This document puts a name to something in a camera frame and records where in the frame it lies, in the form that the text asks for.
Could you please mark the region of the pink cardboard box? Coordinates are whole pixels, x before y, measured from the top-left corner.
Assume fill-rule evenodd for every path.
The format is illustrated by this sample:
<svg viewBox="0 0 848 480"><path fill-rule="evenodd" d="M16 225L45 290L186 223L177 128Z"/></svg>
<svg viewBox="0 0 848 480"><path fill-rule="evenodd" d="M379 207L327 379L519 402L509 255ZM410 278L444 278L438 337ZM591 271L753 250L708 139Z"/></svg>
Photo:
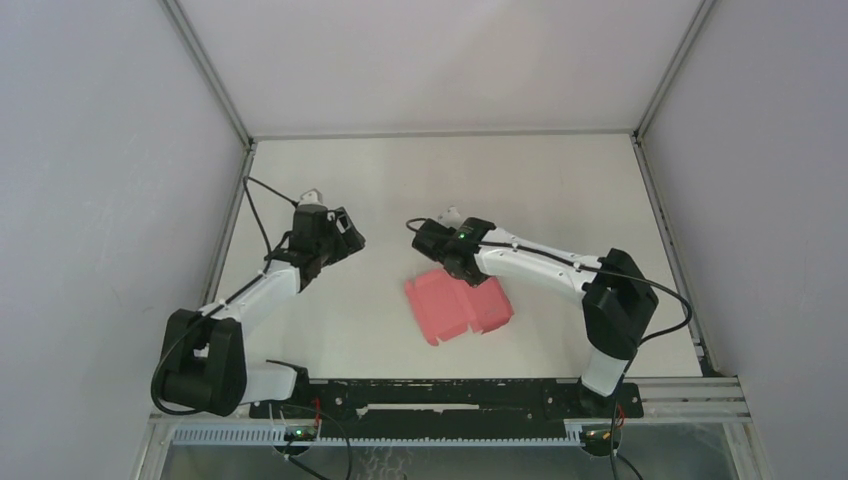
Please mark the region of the pink cardboard box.
<svg viewBox="0 0 848 480"><path fill-rule="evenodd" d="M514 315L505 291L494 277L472 287L435 269L406 281L404 292L421 334L431 346L467 332L494 331Z"/></svg>

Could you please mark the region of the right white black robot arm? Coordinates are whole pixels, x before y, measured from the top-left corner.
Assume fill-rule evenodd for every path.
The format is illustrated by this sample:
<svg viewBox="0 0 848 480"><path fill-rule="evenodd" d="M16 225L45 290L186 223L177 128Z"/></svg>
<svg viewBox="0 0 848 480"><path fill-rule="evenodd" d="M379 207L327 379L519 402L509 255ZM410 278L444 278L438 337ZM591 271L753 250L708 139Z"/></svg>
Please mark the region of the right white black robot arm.
<svg viewBox="0 0 848 480"><path fill-rule="evenodd" d="M491 277L518 279L554 290L577 305L590 344L579 377L579 406L602 416L616 405L617 388L659 305L655 287L628 253L612 248L594 256L558 250L476 217L457 226L424 218L411 246L471 287Z"/></svg>

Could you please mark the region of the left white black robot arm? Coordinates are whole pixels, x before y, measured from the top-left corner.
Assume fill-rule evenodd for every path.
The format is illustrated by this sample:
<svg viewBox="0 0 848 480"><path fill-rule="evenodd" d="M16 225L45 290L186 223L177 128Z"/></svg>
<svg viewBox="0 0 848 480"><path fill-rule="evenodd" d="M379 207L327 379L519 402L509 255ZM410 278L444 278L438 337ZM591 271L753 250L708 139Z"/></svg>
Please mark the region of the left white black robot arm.
<svg viewBox="0 0 848 480"><path fill-rule="evenodd" d="M345 208L298 206L291 230L255 277L222 301L170 315L151 380L154 405L168 415L228 416L243 404L274 401L290 417L305 414L313 392L297 380L297 367L249 363L245 337L325 268L364 246Z"/></svg>

